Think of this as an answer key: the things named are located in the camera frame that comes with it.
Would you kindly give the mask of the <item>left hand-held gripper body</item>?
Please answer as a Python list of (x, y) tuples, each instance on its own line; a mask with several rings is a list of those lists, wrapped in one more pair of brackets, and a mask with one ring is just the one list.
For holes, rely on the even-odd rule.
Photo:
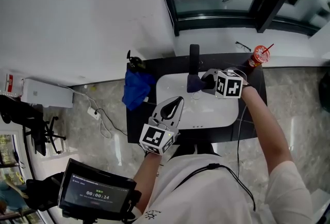
[(144, 151), (164, 155), (177, 140), (179, 122), (180, 115), (175, 114), (171, 119), (165, 119), (160, 113), (153, 113), (148, 124), (143, 126), (139, 144)]

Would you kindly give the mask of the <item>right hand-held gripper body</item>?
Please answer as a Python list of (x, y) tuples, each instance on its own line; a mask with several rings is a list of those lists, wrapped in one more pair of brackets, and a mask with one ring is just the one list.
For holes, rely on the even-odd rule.
[(239, 99), (243, 87), (243, 77), (234, 71), (219, 70), (217, 73), (215, 97), (217, 99)]

